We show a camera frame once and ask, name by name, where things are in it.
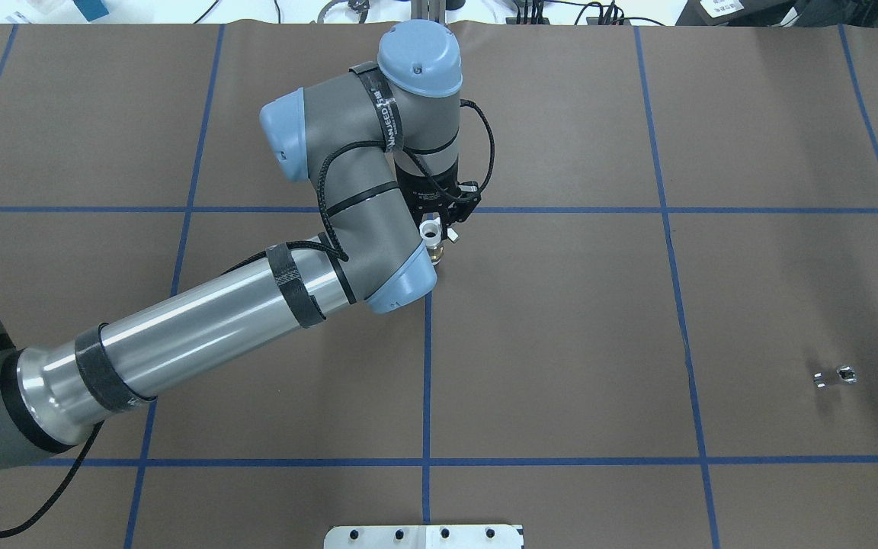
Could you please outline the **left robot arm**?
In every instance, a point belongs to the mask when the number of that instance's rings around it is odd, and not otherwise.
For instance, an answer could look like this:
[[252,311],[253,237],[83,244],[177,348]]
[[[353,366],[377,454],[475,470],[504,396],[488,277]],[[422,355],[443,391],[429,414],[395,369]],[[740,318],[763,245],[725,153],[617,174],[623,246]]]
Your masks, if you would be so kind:
[[372,62],[259,111],[283,174],[314,188],[317,236],[55,348],[18,348],[0,320],[0,470],[86,445],[108,418],[353,303],[384,315],[432,291],[424,216],[449,239],[482,190],[457,181],[462,84],[450,28],[398,22]]

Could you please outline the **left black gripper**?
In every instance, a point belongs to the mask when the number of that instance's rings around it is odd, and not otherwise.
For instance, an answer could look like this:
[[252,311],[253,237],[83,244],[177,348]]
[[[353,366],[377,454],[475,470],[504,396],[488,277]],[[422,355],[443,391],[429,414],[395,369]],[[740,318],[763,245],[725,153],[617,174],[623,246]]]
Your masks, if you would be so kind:
[[462,223],[479,205],[483,185],[477,181],[457,181],[453,169],[437,176],[412,174],[404,169],[396,171],[397,183],[405,205],[419,230],[431,230],[432,218],[437,214],[445,226],[445,239],[457,243],[460,236],[454,223]]

